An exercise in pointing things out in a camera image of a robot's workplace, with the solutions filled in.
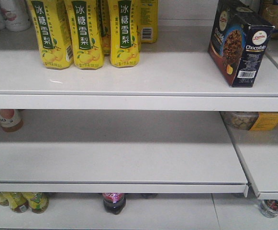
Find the chocolate box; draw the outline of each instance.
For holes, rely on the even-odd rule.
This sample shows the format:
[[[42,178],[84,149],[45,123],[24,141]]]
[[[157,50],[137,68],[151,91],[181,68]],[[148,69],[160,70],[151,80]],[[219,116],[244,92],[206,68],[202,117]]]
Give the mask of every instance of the chocolate box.
[[[238,0],[219,0],[208,52],[231,87],[252,87],[274,26]]]

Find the chocolate cookie image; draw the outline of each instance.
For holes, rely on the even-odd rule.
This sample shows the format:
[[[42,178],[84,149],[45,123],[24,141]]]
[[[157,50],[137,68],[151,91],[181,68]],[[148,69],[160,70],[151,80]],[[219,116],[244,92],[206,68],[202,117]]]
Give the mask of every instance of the chocolate cookie image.
[[[233,30],[227,36],[223,47],[224,66],[239,62],[242,55],[242,35],[238,30]]]

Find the drink bottle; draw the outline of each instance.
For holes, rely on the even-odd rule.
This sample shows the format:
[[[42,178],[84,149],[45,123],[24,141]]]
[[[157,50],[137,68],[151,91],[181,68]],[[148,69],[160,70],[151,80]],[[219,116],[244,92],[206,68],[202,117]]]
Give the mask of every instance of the drink bottle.
[[[107,212],[117,215],[126,205],[125,193],[103,193],[102,195]]]

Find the green label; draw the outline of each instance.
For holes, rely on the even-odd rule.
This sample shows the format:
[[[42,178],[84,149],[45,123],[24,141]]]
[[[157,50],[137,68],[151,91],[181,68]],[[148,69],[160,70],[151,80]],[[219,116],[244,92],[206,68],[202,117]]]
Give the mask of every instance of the green label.
[[[72,5],[76,17],[79,48],[91,49],[91,42],[88,31],[87,2],[72,1]]]
[[[130,12],[131,12],[131,0],[119,1],[120,47],[121,48],[131,47]]]
[[[45,49],[54,49],[54,44],[48,28],[48,21],[46,18],[43,2],[32,1],[32,5],[37,16],[43,47]]]

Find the white shelf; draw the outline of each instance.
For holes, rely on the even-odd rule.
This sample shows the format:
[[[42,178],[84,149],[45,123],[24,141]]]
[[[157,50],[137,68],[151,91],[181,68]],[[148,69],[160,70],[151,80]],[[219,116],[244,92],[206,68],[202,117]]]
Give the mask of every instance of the white shelf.
[[[136,67],[106,57],[96,71],[46,69],[33,28],[0,31],[0,108],[278,111],[278,69],[267,57],[253,88],[230,88],[207,53],[211,27],[159,30]]]
[[[278,199],[278,128],[250,132],[228,126],[228,130],[258,199]]]
[[[159,194],[154,199],[129,194],[119,215],[107,213],[98,194],[57,194],[42,214],[17,214],[0,206],[0,229],[219,230],[219,225],[210,194]]]
[[[0,128],[0,191],[246,193],[218,112],[24,110]]]
[[[266,218],[259,211],[260,200],[249,193],[248,198],[231,194],[213,194],[213,201],[221,230],[274,230],[278,216]]]

